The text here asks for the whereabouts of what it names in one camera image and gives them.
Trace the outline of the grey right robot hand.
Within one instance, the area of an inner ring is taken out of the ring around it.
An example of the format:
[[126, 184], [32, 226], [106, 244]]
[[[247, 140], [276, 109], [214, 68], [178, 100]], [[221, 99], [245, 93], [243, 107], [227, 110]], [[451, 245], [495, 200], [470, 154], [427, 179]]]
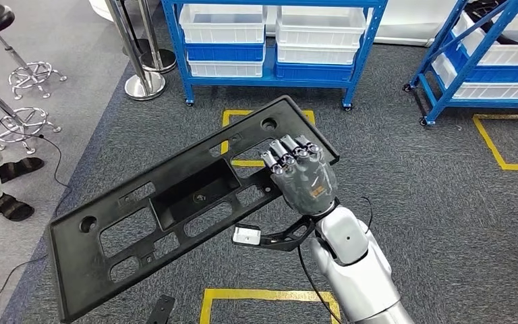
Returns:
[[336, 205], [338, 182], [323, 148], [304, 135], [286, 134], [260, 153], [271, 180], [301, 215], [322, 216]]

